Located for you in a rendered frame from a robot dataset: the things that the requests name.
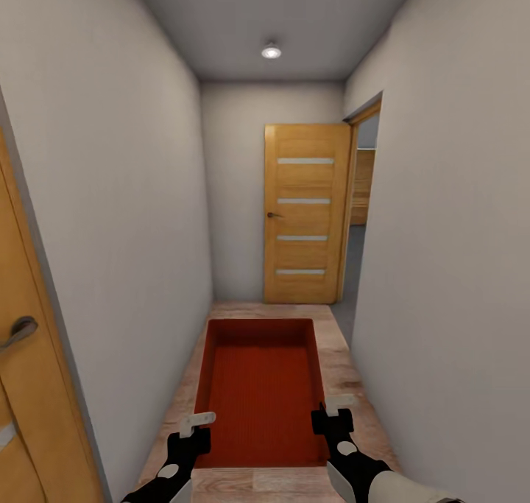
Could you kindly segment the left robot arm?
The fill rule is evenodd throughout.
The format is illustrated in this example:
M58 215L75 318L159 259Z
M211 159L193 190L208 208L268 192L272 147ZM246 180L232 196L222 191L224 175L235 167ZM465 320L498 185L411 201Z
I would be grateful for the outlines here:
M215 420L215 412L184 415L180 431L171 433L167 439L168 460L155 479L128 493L122 503L191 503L194 463L198 455L209 454L211 450L211 431L199 426Z

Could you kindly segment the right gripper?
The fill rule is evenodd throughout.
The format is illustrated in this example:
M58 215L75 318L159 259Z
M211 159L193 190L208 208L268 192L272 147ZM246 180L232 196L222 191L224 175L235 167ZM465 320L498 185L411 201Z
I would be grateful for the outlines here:
M319 403L319 408L324 409L322 403ZM329 417L325 410L314 410L311 411L311 419L315 435L325 435L327 437L333 427L342 427L347 432L354 432L353 416L349 408L338 409L338 416L336 417Z

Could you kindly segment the storage box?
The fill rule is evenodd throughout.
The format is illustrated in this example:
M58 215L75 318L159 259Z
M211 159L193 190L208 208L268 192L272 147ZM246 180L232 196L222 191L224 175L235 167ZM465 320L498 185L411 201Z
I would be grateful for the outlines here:
M194 468L326 467L311 419L324 397L311 318L211 320L194 414L216 420Z

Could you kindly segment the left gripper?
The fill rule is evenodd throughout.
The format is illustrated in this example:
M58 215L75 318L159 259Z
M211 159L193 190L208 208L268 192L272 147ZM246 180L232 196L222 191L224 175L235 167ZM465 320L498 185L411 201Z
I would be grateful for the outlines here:
M209 454L211 450L211 431L197 427L190 438L180 438L180 433L171 433L167 439L168 458L179 449L187 449L193 454L194 463L198 455Z

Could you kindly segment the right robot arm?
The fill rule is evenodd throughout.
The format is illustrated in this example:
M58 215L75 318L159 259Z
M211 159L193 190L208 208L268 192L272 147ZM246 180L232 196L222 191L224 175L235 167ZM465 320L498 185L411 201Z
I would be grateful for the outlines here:
M382 460L376 461L359 452L350 436L354 432L350 409L357 405L357 395L328 395L326 408L311 411L313 432L325 435L330 459L327 471L333 489L346 503L463 503L447 490L431 488L395 473Z

